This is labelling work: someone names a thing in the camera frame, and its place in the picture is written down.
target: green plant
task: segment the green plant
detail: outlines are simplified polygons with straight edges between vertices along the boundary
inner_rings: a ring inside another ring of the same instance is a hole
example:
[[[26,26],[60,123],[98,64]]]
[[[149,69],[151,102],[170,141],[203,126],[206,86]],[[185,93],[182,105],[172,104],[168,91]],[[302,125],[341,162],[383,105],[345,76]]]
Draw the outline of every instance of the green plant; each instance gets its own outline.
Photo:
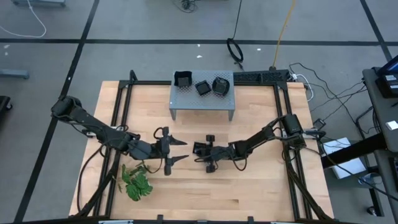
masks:
[[[146,177],[147,170],[141,162],[133,170],[126,169],[126,165],[122,165],[122,180],[126,183],[126,193],[133,201],[138,202],[142,196],[148,196],[153,189]]]

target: perforated metal platform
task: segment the perforated metal platform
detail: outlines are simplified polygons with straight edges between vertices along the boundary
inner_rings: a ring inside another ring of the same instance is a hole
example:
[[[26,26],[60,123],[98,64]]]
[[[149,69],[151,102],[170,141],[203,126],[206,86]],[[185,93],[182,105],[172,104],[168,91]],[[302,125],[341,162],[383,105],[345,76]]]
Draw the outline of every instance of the perforated metal platform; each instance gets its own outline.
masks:
[[[229,81],[229,91],[225,96],[213,91],[200,96],[195,84],[206,80],[211,86],[216,77]],[[228,110],[230,120],[235,110],[234,77],[232,71],[192,71],[192,85],[188,87],[174,86],[174,73],[170,92],[170,112],[175,119],[175,110]]]

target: wooden table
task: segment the wooden table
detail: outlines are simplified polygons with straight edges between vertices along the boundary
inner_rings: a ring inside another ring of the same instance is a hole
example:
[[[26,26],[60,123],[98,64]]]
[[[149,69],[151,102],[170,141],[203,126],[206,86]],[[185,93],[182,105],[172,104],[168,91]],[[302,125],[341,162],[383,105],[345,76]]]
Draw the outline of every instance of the wooden table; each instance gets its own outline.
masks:
[[[301,83],[288,83],[292,111],[303,128],[311,128],[312,120],[305,90]],[[95,117],[110,124],[118,82],[103,82],[95,111]],[[281,101],[284,108],[283,94]],[[171,146],[171,155],[189,154],[190,157],[172,167],[172,175],[165,176],[162,169],[148,174],[154,186],[148,197],[133,202],[125,192],[115,190],[111,218],[156,219],[163,214],[168,220],[247,220],[293,221],[289,185],[285,163],[281,158],[282,143],[271,141],[254,150],[248,158],[247,169],[238,171],[231,161],[220,161],[219,169],[212,174],[205,172],[203,163],[194,162],[193,142],[205,142],[206,134],[214,134],[215,145],[246,139],[277,117],[272,87],[236,86],[236,111],[233,121],[222,111],[178,111],[173,121],[169,111],[170,86],[134,85],[127,125],[129,131],[141,135],[142,140],[155,142],[153,132],[159,126],[169,126],[177,139],[187,146]],[[307,146],[317,150],[314,140]],[[83,162],[99,147],[96,139],[89,139]],[[308,191],[319,206],[333,217],[321,160],[313,152],[302,150],[302,164]],[[160,160],[147,161],[153,169]],[[87,166],[81,186],[81,205],[84,205],[98,186],[103,158],[97,155]],[[120,166],[134,167],[139,161],[122,156]],[[121,168],[117,181],[121,181]],[[100,214],[104,213],[108,190],[103,194]],[[304,217],[302,196],[297,189],[300,214]],[[75,214],[76,192],[70,214]]]

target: gray floor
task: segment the gray floor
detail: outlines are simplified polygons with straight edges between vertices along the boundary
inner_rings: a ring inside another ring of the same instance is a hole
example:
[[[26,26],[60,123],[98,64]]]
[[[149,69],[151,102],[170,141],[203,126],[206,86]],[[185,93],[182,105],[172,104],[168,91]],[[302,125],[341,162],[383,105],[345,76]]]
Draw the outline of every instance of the gray floor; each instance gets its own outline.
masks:
[[[398,41],[396,0],[366,0],[384,40]],[[243,1],[236,39],[277,40],[290,7],[290,1]],[[67,7],[35,7],[47,26],[46,39],[79,39],[93,0],[67,0]],[[100,0],[89,39],[226,39],[234,30],[238,0],[203,0],[191,14],[178,11],[170,1]],[[0,25],[20,34],[39,35],[40,24],[28,8],[0,2]],[[1,38],[15,38],[0,30]],[[297,1],[286,28],[284,40],[377,41],[360,1]],[[2,122],[0,134],[0,222],[12,222],[30,177],[50,122],[55,103],[69,71],[77,44],[0,43],[0,68],[26,69],[29,80],[0,79],[0,95],[12,97],[14,109]],[[274,45],[242,45],[244,68],[267,70]],[[393,56],[398,47],[389,47]],[[301,62],[314,69],[335,92],[361,81],[364,68],[380,66],[386,58],[380,47],[294,46],[280,47],[278,68]],[[313,73],[292,67],[310,83],[321,85]],[[85,44],[70,86],[69,95],[80,98],[94,112],[101,82],[126,79],[134,69],[140,80],[170,80],[174,70],[234,70],[239,68],[225,45],[201,44]],[[313,87],[310,108],[327,100]],[[347,102],[356,118],[371,105],[366,92]],[[339,104],[332,101],[312,113],[313,120],[325,118]],[[359,140],[360,136],[345,110],[326,120],[328,136]],[[370,116],[362,122],[368,129]],[[66,217],[72,201],[86,139],[71,127],[58,124],[47,158],[30,201],[25,221]],[[335,217],[358,223],[393,223],[385,197],[386,216],[372,217],[365,212],[371,205],[366,189],[347,188],[329,170],[325,171]]]

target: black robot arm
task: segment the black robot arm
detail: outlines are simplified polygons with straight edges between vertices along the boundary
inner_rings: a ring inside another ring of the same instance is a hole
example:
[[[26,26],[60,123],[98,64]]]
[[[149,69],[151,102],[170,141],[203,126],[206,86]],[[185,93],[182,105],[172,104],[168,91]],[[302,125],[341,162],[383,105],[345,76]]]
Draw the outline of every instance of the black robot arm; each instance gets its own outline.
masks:
[[[165,159],[164,173],[171,174],[171,166],[174,162],[186,156],[169,158],[170,145],[185,145],[187,143],[176,140],[169,135],[169,127],[156,129],[154,136],[156,143],[148,143],[140,140],[139,134],[119,131],[102,123],[81,107],[79,99],[71,96],[62,96],[51,108],[52,116],[67,124],[84,126],[87,131],[95,133],[98,141],[105,146],[129,154],[135,160]],[[158,131],[162,136],[156,137]]]
[[[274,128],[274,126],[279,122],[282,123],[285,131],[282,137],[274,134],[275,129],[277,129]],[[247,140],[229,142],[227,147],[213,146],[215,137],[208,135],[206,137],[208,143],[194,143],[193,153],[199,157],[195,159],[195,162],[206,162],[208,164],[206,172],[214,172],[216,167],[213,163],[219,160],[239,161],[246,159],[253,153],[255,148],[267,141],[278,139],[294,148],[305,147],[306,145],[302,134],[303,129],[297,116],[295,114],[287,114],[271,121],[267,126],[263,127],[261,131]]]

